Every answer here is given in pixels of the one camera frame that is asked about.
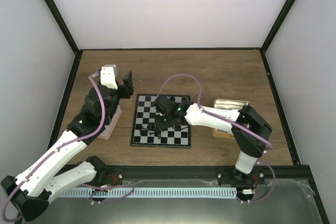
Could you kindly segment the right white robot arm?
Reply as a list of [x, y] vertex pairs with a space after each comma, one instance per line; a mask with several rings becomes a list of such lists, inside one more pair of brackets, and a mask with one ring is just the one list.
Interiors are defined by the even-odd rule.
[[240, 109], [210, 108], [189, 100], [175, 102], [160, 94], [152, 106], [159, 113], [154, 118], [156, 130], [164, 131], [188, 124], [232, 134], [240, 148], [233, 169], [233, 177], [238, 183], [249, 182], [257, 161], [267, 150], [272, 149], [269, 143], [272, 127], [250, 105], [243, 105]]

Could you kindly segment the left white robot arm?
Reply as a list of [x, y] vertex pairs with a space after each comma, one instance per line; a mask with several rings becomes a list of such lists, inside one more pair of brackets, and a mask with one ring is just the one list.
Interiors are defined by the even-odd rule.
[[60, 170], [76, 154], [88, 147], [95, 139], [108, 139], [121, 115], [119, 102], [134, 93], [132, 72], [123, 78], [123, 84], [115, 80], [107, 68], [89, 76], [93, 87], [85, 97], [79, 114], [68, 124], [57, 142], [31, 167], [17, 176], [6, 176], [1, 187], [7, 195], [2, 209], [6, 222], [8, 204], [18, 210], [13, 219], [32, 221], [68, 190], [84, 185], [101, 185], [107, 178], [107, 166], [97, 156], [90, 156], [75, 168], [60, 173]]

